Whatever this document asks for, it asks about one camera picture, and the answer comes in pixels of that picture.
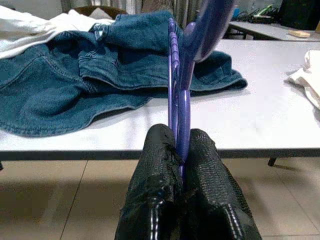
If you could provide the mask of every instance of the floor tile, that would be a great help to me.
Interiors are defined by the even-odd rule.
[[[265,158],[224,160],[242,188],[261,235],[319,234],[276,170],[267,162]]]
[[[119,212],[138,161],[89,161],[63,240],[113,240]]]
[[[86,161],[4,161],[0,239],[59,239]]]
[[[275,171],[320,231],[320,157],[279,158],[275,163]]]
[[[265,236],[263,240],[319,240],[320,235],[300,235],[300,236]]]

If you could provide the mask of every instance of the white table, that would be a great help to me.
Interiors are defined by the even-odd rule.
[[[245,34],[252,35],[255,39],[263,40],[281,40],[281,41],[300,41],[300,42],[320,42],[320,34],[315,31],[304,32],[310,33],[309,38],[299,38],[288,34],[289,30],[294,28],[281,26],[280,24],[259,24],[250,22],[231,21],[231,29],[238,30]]]
[[[320,156],[320,111],[285,82],[315,42],[222,40],[217,49],[248,81],[243,90],[193,97],[191,127],[223,158]],[[148,129],[167,123],[167,100],[100,119],[70,134],[26,138],[0,131],[0,160],[136,159]]]

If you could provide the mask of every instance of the purple hanger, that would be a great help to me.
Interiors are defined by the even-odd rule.
[[[196,22],[189,23],[178,48],[176,23],[169,20],[168,125],[176,139],[176,151],[186,162],[190,141],[190,85],[195,63],[215,49],[232,17],[235,0],[203,0]],[[184,167],[179,168],[184,179]]]

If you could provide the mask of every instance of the black fabric cover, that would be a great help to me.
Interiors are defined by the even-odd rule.
[[[192,129],[185,165],[188,235],[204,239],[262,239],[236,180],[222,163],[207,133]]]
[[[184,191],[178,171],[181,160],[174,146],[167,126],[150,128],[115,239],[260,240],[241,188],[209,136],[191,130]]]
[[[116,240],[179,239],[182,182],[173,132],[163,124],[151,127],[129,183],[115,234]]]

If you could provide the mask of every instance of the white cloth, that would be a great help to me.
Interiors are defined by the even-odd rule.
[[[49,42],[64,31],[89,31],[95,23],[110,25],[111,19],[93,19],[70,10],[50,20],[0,6],[0,59],[12,58],[27,48]]]
[[[306,97],[320,110],[320,50],[310,50],[304,58],[304,67],[289,76],[288,80],[303,86]]]

